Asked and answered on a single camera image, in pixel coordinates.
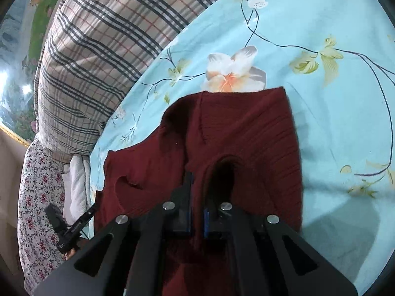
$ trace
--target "knit fabric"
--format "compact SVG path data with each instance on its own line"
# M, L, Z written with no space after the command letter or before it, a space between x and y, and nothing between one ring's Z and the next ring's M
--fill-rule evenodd
M121 213L138 216L168 200L185 170L194 175L195 235L170 244L163 295L232 293L224 253L203 244L204 198L208 190L229 192L233 205L277 214L299 230L301 169L285 90L201 92L179 99L147 139L108 153L95 230Z

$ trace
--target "pillow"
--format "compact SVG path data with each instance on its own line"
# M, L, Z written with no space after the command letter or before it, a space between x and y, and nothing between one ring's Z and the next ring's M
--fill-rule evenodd
M216 0L64 0L35 78L40 140L62 163L89 155L159 53Z

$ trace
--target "floral pattern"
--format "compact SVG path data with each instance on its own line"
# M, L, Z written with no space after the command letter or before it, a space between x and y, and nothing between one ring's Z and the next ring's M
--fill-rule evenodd
M388 179L390 188L395 189L395 171L390 169L390 164L388 164L388 163L386 163L386 164L372 163L372 162L366 160L366 166L373 168L373 169L381 170L381 171L374 173L374 174L367 174L365 176L378 176L378 175L382 174L383 172L385 172L385 174L383 174L378 179L376 179L375 181L372 181L372 182L369 182L366 179L361 179L361 183L359 185L354 185L348 189L348 191L347 191L348 194L354 195L354 196L367 195L371 198L376 198L375 194L378 193L378 191L371 190L370 187L372 185L375 185L378 182L381 182L385 178L386 175L387 175L387 179ZM352 168L350 165L345 165L340 169L340 172L342 174L349 174L352 172Z
M174 86L181 78L185 68L190 64L189 60L180 59L175 68L169 68L168 73L171 78L170 86Z
M248 6L251 9L262 9L265 6L267 6L268 2L266 0L249 0L248 1Z
M309 74L318 69L318 62L316 58L318 54L321 55L323 68L325 70L324 86L330 84L337 76L338 64L337 59L343 59L343 55L335 48L336 39L333 36L325 39L325 46L319 52L302 51L302 55L297 57L290 63L290 67L294 73Z
M252 66L257 49L245 47L233 56L209 55L206 81L202 89L210 92L256 92L266 86L266 72Z
M117 118L123 119L126 115L126 111L122 108L122 106L118 106L115 111L115 115Z
M63 261L58 241L44 208L64 204L62 170L48 156L38 138L27 149L18 201L18 243L25 289L32 295L37 285Z

